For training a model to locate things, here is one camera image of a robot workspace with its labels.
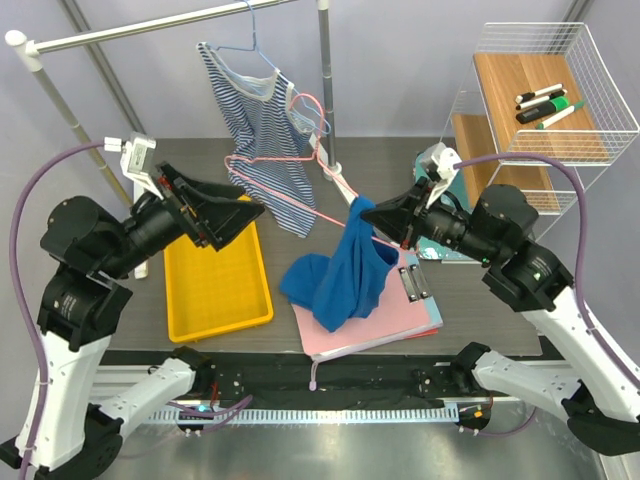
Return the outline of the pink wire hanger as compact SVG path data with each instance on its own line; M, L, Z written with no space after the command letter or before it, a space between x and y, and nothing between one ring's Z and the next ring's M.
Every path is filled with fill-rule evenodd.
M303 99L303 98L309 98L310 101L312 101L313 104L315 104L315 106L319 109L320 113L320 121L323 122L325 120L325 109L324 107L321 105L321 103L319 102L319 100L314 97L313 95L309 94L309 93L298 93L296 94L293 99L291 100L289 106L288 106L288 110L292 110L295 103L299 100L299 99ZM320 155L320 149L322 147L322 142L320 140L320 137L318 137L317 135L315 135L314 131L312 130L312 135L310 136L310 140L312 140L311 146L312 146L312 153L310 156L308 157L255 157L255 158L248 158L246 156L241 156L241 155L227 155L224 158L224 166L227 169L227 171L229 173L232 173L234 175L237 175L238 177L246 180L247 182L251 183L252 185L260 188L261 190L264 190L265 192L279 198L280 200L282 200L283 202L287 202L290 203L291 205L295 206L295 207L299 207L300 209L305 210L306 212L314 215L315 217L319 217L323 220L326 220L334 225L337 225L341 228L346 228L346 225L334 218L332 218L331 216L325 215L324 213L310 208L307 205L305 205L304 203L298 202L297 200L291 198L290 196L287 196L277 190L274 190L266 185L263 185L262 183L255 181L253 179L251 179L250 177L248 177L247 175L245 175L244 173L238 171L237 169L235 169L232 165L231 162L233 161L241 161L244 163L249 163L249 164L255 164L256 162L271 162L271 163L291 163L291 162L298 162L298 163L303 163L303 162L314 162L316 163L318 166L320 166L321 170L323 171L323 174L326 174L329 177L329 180L331 180L334 184L334 186L337 188L338 192L340 194L344 194L344 193L348 193L349 195L346 196L346 200L347 200L347 205L351 206L351 204L353 203L353 201L358 197L358 193L346 182L346 180L344 179L344 177L342 176L342 174L340 173L335 173L334 170L331 169L331 167L329 167L327 165L326 162L322 161L321 155ZM397 243L391 242L391 241L387 241L384 240L383 238L374 235L373 240L387 245L391 248L394 248L398 251L401 250L401 246Z

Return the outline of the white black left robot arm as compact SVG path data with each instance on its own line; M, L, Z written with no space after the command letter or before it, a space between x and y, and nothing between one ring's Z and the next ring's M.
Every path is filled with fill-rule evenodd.
M125 220L86 196L62 201L49 216L40 245L58 267L35 322L46 369L22 432L1 447L12 468L31 466L39 479L95 479L155 410L212 389L211 359L179 347L126 392L90 401L97 368L132 296L123 284L129 274L181 237L220 250L264 210L241 187L193 180L167 163L152 181L154 190Z

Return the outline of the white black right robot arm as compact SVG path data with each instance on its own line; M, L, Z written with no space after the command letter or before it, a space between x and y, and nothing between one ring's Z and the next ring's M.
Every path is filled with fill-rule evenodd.
M491 185L472 212L441 201L422 178L405 194L361 217L404 249L425 237L481 263L490 292L533 324L574 373L561 376L469 343L451 363L451 380L465 395L490 391L518 397L561 421L584 445L606 456L639 450L639 369L596 321L588 321L573 275L530 237L537 210L512 185Z

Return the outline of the blue white striped tank top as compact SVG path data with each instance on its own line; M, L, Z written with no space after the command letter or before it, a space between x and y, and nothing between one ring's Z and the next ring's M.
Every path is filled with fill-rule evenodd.
M211 88L235 142L233 154L255 157L302 157L309 145L314 122L292 114L288 106L295 96L294 84L279 69L268 77L234 72L205 42L197 44ZM231 162L251 179L277 190L310 208L316 208L312 185L302 163ZM305 238L315 216L229 173L252 199L263 203L284 230Z

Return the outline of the light blue clipboard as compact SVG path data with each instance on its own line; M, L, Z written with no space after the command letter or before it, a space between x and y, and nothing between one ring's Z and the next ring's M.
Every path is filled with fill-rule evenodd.
M421 302L429 315L431 329L416 337L435 334L442 327L443 320L418 257L408 253L401 254L397 269L408 301L411 304Z

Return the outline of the yellow plastic tray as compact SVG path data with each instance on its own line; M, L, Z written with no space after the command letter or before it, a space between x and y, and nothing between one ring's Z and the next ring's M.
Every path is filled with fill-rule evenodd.
M220 251L184 235L163 252L169 339L198 342L267 324L274 307L257 224Z

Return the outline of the lower wooden shelf board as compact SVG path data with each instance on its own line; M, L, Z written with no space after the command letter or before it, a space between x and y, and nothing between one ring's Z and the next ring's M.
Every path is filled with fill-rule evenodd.
M483 115L453 114L452 127L458 155L462 160L496 152L487 118ZM490 184L509 184L518 187L530 205L541 215L560 213L560 204L547 172L540 165L506 165L499 161L466 167L464 178L469 204L474 207L480 194Z

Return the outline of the wooden shelf board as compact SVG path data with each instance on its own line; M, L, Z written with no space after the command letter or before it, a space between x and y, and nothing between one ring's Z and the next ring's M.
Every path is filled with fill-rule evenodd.
M452 127L458 155L462 160L496 152L487 118L483 115L453 114ZM490 184L509 184L518 187L530 205L541 215L560 213L560 204L547 172L540 165L506 165L499 161L466 167L464 178L469 204L474 207L480 194Z
M571 104L586 98L565 57L476 53L473 57L498 150L538 152L566 164L605 164L609 154L587 106L544 130L516 120L517 95L561 83Z

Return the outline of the black white marker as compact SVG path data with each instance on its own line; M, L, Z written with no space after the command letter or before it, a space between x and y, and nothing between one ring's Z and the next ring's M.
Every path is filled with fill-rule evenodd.
M519 94L515 97L515 102L517 104L521 104L523 102L532 100L536 97L539 96L544 96L547 94L551 94L554 93L556 91L562 90L563 89L563 84L562 83L558 83L558 84L554 84L548 87L544 87L542 89L536 90L536 91L530 91L530 92L526 92L526 93L522 93Z
M528 108L531 108L533 106L543 104L544 102L547 102L547 101L553 101L553 100L555 100L557 98L560 98L561 107L565 108L565 107L567 107L569 105L569 100L567 99L566 94L567 94L567 90L566 89L557 90L557 91L552 92L550 94L538 96L538 97L535 97L535 98L533 98L531 100L522 102L522 103L518 104L515 107L515 109L517 111L528 109Z

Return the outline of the upper wooden shelf board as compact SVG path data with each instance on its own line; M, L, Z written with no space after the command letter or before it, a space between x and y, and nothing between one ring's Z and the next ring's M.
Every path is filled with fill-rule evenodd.
M609 154L587 106L544 130L516 120L517 95L561 83L571 104L586 98L565 57L476 53L473 57L498 150L538 152L566 164L605 164Z

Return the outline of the green highlighter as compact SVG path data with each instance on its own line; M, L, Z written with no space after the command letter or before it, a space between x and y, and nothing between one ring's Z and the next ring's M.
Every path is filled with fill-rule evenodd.
M515 116L515 119L520 124L531 123L533 121L542 119L543 117L559 112L567 108L569 105L570 102L566 96L559 96L520 111Z

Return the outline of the green white pen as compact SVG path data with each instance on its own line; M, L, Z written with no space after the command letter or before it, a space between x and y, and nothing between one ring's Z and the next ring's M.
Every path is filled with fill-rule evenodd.
M537 126L536 129L537 130L545 130L547 128L549 128L551 125L554 125L555 123L559 122L560 120L566 118L567 116L571 115L572 113L579 111L580 109L582 109L585 105L584 101L579 101L576 102L562 110L560 110L559 112L555 113L554 115L546 118L545 120L543 120L542 122L540 122Z

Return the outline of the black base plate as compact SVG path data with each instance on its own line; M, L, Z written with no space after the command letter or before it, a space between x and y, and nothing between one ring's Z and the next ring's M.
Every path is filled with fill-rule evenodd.
M450 356L358 354L321 363L315 374L303 354L214 353L204 392L224 407L250 395L252 409L400 410L439 407L446 399L489 397L461 386Z

